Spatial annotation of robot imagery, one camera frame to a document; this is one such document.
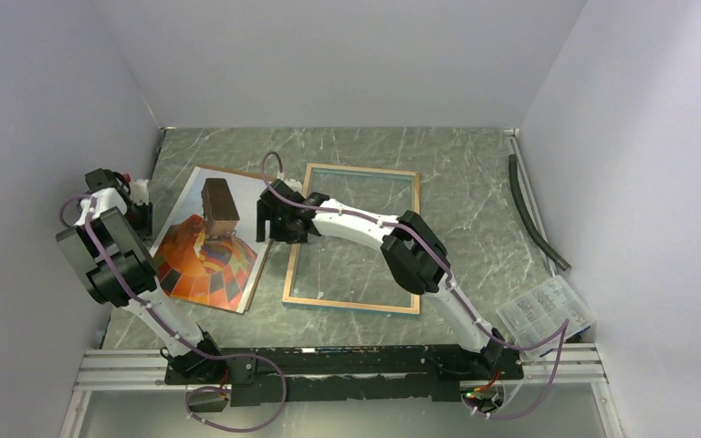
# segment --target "floor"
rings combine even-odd
[[[154,230],[159,231],[195,165],[257,172],[269,150],[283,157],[288,178],[302,180],[308,162],[415,171],[421,174],[421,214],[445,243],[458,281],[480,314],[505,331],[496,308],[549,276],[518,219],[507,180],[502,130],[448,128],[309,128],[168,130],[152,177]],[[267,170],[275,174],[275,164]],[[337,188],[341,201],[354,193]],[[390,202],[394,193],[376,193]],[[273,244],[251,308],[244,315],[179,302],[221,347],[310,347],[452,343],[449,327],[428,305],[416,317],[330,308],[284,307],[289,246]],[[331,271],[301,276],[342,278],[364,285],[370,260],[343,258]],[[317,296],[315,281],[300,293]],[[131,314],[115,309],[104,349],[157,349],[159,339]]]

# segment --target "black tube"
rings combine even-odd
[[[547,241],[544,240],[544,237],[541,234],[539,234],[539,230],[537,230],[536,226],[533,224],[533,219],[530,218],[528,208],[525,206],[525,199],[522,197],[522,189],[520,189],[519,186],[518,156],[514,153],[509,155],[509,190],[512,191],[512,199],[515,200],[515,207],[518,209],[522,224],[525,226],[525,231],[528,232],[528,235],[533,240],[533,243],[541,248],[541,251],[544,251],[544,254],[552,259],[552,261],[555,262],[555,265],[557,265],[561,270],[569,270],[570,264],[565,258],[558,254],[557,251],[555,251],[555,248],[549,246]]]

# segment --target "white wall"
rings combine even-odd
[[[58,436],[105,308],[55,244],[84,173],[147,175],[158,131],[89,0],[0,1],[0,437]]]
[[[517,127],[585,0],[95,0],[163,126]]]
[[[701,1],[590,0],[522,135],[626,432],[701,436]]]

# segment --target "poster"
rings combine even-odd
[[[257,175],[195,167],[154,242],[157,278],[174,298],[243,313],[270,241],[256,242]]]

